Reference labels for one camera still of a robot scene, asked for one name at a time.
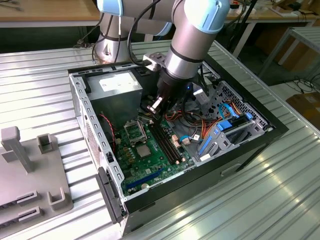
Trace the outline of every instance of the power cable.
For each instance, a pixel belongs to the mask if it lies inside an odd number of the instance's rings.
[[[131,62],[133,62],[134,64],[138,65],[138,66],[148,66],[151,63],[149,61],[142,61],[142,62],[138,62],[137,58],[135,56],[135,54],[133,53],[132,50],[132,43],[131,43],[131,38],[132,38],[132,34],[135,31],[135,29],[138,26],[138,22],[139,20],[146,14],[146,12],[148,12],[151,8],[155,7],[161,0],[156,0],[153,1],[149,6],[147,6],[140,14],[139,16],[134,20],[133,25],[131,26],[131,29],[129,31],[129,35],[128,35],[128,41],[127,41],[127,50],[129,53],[129,58],[131,60]]]

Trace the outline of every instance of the blue connector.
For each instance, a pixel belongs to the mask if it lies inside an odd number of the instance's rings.
[[[228,120],[219,122],[216,126],[220,131],[223,131],[225,129],[228,129],[228,128],[232,127],[231,123]]]
[[[246,115],[246,118],[249,120],[254,118],[250,112],[247,112],[245,115]]]

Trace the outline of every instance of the metal bracket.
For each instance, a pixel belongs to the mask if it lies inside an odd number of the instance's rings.
[[[161,52],[148,53],[143,56],[143,61],[148,60],[151,62],[150,65],[146,66],[147,69],[157,72],[161,68],[165,68],[166,56]]]

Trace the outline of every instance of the red wire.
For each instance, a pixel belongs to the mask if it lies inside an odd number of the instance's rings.
[[[114,129],[112,128],[112,124],[111,124],[111,122],[109,121],[109,119],[106,116],[104,116],[103,114],[100,114],[100,116],[103,117],[108,122],[108,124],[110,126],[110,129],[111,129],[111,132],[112,132],[112,140],[113,140],[113,144],[112,144],[113,153],[116,153],[116,137],[115,137]]]

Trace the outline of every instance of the cardboard box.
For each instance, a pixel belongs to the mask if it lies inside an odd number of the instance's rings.
[[[296,94],[286,102],[320,130],[320,93]]]

